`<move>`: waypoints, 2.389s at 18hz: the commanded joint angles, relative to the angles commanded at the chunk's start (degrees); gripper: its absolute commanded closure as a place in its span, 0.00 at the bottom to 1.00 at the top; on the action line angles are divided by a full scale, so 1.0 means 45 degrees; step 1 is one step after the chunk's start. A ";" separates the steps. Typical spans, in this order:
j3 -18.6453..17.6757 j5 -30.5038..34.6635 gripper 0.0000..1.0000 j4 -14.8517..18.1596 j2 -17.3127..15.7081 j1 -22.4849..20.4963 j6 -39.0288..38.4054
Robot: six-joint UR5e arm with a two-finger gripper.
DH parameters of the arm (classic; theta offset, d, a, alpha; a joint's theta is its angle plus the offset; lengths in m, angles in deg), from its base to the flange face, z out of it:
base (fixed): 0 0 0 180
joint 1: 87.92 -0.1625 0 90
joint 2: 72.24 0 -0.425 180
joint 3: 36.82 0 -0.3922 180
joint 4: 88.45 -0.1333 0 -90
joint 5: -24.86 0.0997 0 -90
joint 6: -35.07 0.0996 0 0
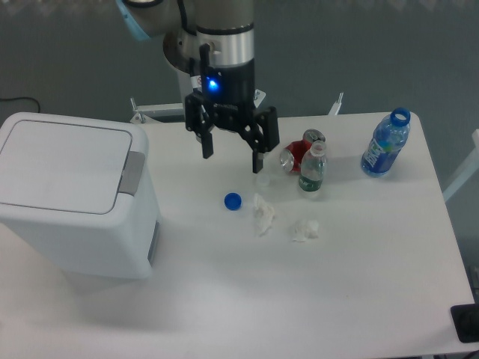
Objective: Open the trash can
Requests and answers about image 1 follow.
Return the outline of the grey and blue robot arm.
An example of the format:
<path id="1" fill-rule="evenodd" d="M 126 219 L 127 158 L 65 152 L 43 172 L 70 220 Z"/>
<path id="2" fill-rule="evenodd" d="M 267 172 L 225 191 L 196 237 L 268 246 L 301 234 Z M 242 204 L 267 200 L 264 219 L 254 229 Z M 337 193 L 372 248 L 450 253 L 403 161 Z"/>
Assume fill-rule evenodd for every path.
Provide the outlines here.
<path id="1" fill-rule="evenodd" d="M 255 102 L 254 3 L 252 1 L 117 1 L 131 33 L 162 35 L 169 64 L 187 78 L 186 129 L 213 154 L 213 128 L 237 133 L 251 148 L 252 171 L 279 143 L 275 107 Z"/>

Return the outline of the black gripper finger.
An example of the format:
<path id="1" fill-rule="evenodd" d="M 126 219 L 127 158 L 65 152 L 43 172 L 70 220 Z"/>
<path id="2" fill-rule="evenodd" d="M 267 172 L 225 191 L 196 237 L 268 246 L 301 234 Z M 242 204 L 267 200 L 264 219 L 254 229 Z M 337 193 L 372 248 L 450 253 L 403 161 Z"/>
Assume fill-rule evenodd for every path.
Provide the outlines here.
<path id="1" fill-rule="evenodd" d="M 277 108 L 270 106 L 263 111 L 241 108 L 239 112 L 240 137 L 252 151 L 252 172 L 263 169 L 263 156 L 273 150 L 280 141 Z"/>
<path id="2" fill-rule="evenodd" d="M 192 92 L 185 98 L 185 124 L 186 129 L 194 132 L 201 142 L 202 156 L 208 159 L 213 154 L 213 137 L 211 129 L 213 122 L 207 113 L 203 95 Z"/>

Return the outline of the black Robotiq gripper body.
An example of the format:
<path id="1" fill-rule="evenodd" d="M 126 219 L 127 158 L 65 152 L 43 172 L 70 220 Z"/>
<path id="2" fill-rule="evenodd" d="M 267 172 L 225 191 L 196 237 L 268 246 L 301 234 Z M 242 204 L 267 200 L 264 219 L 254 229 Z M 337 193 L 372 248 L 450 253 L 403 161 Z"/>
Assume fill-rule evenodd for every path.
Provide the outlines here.
<path id="1" fill-rule="evenodd" d="M 254 110 L 254 61 L 239 66 L 200 64 L 201 89 L 212 127 L 238 133 L 240 109 Z"/>

